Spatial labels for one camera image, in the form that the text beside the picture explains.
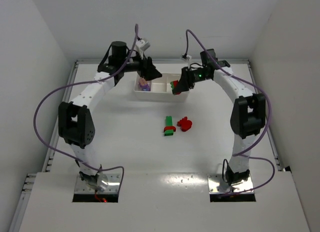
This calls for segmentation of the purple flower lego brick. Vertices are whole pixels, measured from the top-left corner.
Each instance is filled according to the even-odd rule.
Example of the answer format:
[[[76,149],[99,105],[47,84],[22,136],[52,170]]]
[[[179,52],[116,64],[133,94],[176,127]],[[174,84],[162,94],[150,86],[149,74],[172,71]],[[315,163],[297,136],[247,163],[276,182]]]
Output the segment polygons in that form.
[[[151,87],[149,84],[141,85],[140,88],[142,91],[147,91],[147,92],[151,90]]]

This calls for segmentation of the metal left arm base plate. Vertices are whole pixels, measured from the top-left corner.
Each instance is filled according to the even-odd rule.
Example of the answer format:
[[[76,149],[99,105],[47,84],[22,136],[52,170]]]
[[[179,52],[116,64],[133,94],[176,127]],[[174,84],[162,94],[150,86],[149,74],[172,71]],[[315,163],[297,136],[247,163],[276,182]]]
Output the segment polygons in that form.
[[[80,175],[77,176],[74,194],[117,194],[120,188],[121,175],[106,173],[95,180],[82,179]]]

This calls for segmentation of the red rounded lego brick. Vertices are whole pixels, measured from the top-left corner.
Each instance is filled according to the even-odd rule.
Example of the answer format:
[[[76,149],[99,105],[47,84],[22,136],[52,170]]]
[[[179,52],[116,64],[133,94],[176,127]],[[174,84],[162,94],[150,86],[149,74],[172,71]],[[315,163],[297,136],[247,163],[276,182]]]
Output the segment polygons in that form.
[[[177,122],[177,126],[180,127],[181,131],[186,132],[192,127],[192,121],[187,117],[182,118]]]

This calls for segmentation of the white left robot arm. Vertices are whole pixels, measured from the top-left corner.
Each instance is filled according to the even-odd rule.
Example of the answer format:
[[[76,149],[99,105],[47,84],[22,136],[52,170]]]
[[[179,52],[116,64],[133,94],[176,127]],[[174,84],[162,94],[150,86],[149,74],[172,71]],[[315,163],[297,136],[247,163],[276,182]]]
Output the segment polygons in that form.
[[[146,39],[138,39],[133,49],[135,56],[132,56],[125,42],[112,42],[97,67],[94,82],[58,107],[58,134],[73,150],[81,179],[92,187],[102,183],[103,173],[92,144],[96,131],[91,113],[126,72],[137,72],[146,81],[162,77],[152,58],[145,56],[149,47]]]

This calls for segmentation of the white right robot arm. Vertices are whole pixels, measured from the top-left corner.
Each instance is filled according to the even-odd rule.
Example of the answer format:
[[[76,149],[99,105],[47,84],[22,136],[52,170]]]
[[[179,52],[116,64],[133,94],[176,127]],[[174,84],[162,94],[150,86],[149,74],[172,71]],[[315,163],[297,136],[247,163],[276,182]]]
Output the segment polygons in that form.
[[[234,133],[232,156],[222,171],[228,185],[246,181],[250,175],[249,158],[252,145],[266,124],[266,98],[254,93],[233,77],[229,62],[218,60],[215,51],[209,49],[200,54],[201,65],[183,67],[178,81],[171,82],[174,95],[193,89],[197,82],[213,80],[230,98],[233,108],[230,126]]]

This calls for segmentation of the purple butterfly lego brick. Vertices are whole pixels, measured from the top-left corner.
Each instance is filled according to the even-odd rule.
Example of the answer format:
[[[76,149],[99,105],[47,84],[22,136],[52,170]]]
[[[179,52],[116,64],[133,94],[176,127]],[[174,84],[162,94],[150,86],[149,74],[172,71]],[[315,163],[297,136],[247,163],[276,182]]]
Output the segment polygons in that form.
[[[139,84],[139,86],[141,87],[141,85],[148,84],[148,82],[147,82],[147,80],[145,80],[144,78],[140,78],[138,84]]]

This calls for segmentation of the green red lego bricks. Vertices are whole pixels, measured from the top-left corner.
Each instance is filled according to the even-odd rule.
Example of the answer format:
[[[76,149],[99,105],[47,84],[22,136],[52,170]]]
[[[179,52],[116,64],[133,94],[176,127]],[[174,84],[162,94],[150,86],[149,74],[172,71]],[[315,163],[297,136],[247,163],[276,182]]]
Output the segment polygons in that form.
[[[174,90],[175,90],[176,86],[178,85],[178,83],[179,83],[178,80],[174,80],[174,81],[171,81],[171,82],[170,82],[170,87],[171,87],[172,93],[173,93],[174,95],[180,94],[180,92],[174,92]]]

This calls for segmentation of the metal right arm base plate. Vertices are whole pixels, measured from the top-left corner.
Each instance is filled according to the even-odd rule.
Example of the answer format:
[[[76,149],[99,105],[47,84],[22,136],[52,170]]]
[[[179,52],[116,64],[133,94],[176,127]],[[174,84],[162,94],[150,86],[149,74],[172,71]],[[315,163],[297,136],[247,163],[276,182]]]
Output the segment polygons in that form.
[[[240,182],[232,183],[231,185],[228,185],[223,181],[221,174],[209,174],[207,178],[210,194],[254,193],[254,186],[250,175],[247,180],[241,180]]]

